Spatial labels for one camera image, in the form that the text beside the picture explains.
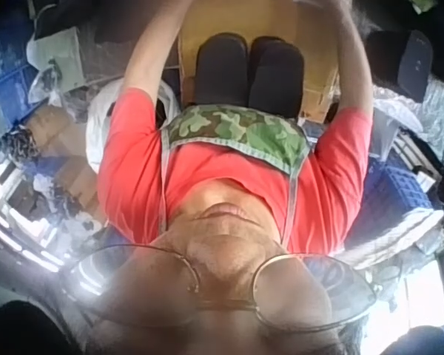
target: white plastic bag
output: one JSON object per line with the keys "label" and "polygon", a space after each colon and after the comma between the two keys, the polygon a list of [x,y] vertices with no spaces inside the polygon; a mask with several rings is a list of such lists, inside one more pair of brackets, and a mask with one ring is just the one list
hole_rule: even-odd
{"label": "white plastic bag", "polygon": [[[86,154],[90,167],[97,173],[104,156],[104,148],[110,130],[108,113],[120,94],[123,82],[123,79],[112,81],[90,103],[86,130]],[[164,126],[166,126],[181,113],[181,109],[171,87],[164,81],[160,83],[158,99],[164,105],[166,113]]]}
{"label": "white plastic bag", "polygon": [[370,155],[386,161],[401,126],[415,133],[423,131],[423,125],[416,115],[401,102],[388,99],[374,100]]}

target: blue crate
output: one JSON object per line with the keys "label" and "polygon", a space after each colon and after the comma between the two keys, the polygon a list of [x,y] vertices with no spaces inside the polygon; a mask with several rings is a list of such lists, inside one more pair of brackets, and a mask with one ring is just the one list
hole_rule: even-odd
{"label": "blue crate", "polygon": [[27,63],[27,42],[33,23],[26,7],[11,7],[0,18],[0,126],[11,129],[26,118],[38,104],[27,97],[37,70]]}
{"label": "blue crate", "polygon": [[374,188],[364,195],[360,212],[347,235],[346,249],[374,240],[416,208],[433,209],[416,175],[386,164]]}

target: red t-shirt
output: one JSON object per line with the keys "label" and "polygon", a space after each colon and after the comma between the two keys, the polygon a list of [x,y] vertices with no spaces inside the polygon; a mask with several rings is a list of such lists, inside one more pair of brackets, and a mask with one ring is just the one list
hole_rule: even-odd
{"label": "red t-shirt", "polygon": [[[329,254],[342,246],[360,208],[371,125],[359,110],[343,110],[304,163],[290,252]],[[147,244],[158,236],[160,171],[153,103],[145,92],[128,89],[115,105],[98,193],[111,224],[132,242]],[[263,199],[283,231],[287,176],[267,163],[208,143],[190,143],[170,155],[168,216],[194,185],[214,179],[231,179]]]}

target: eyeglasses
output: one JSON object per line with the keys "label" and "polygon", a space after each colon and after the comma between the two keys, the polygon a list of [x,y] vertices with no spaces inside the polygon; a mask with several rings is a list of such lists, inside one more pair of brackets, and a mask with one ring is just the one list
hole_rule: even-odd
{"label": "eyeglasses", "polygon": [[269,327],[316,332],[353,322],[376,303],[372,287],[331,257],[288,254],[260,265],[247,300],[201,296],[201,279],[184,256],[152,246],[103,248],[60,270],[64,290],[82,308],[132,327],[177,327],[200,311],[252,311]]}

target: sleeve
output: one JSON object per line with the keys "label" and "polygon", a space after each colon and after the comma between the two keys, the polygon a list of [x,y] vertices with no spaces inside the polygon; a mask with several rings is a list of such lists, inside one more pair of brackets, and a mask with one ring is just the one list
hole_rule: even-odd
{"label": "sleeve", "polygon": [[357,109],[339,112],[317,143],[314,155],[320,167],[326,197],[329,250],[343,242],[360,210],[363,181],[369,162],[373,120]]}
{"label": "sleeve", "polygon": [[161,140],[155,108],[148,94],[128,89],[113,110],[110,133],[98,173],[98,196],[103,210],[125,237],[135,240],[144,231],[142,213],[161,187]]}

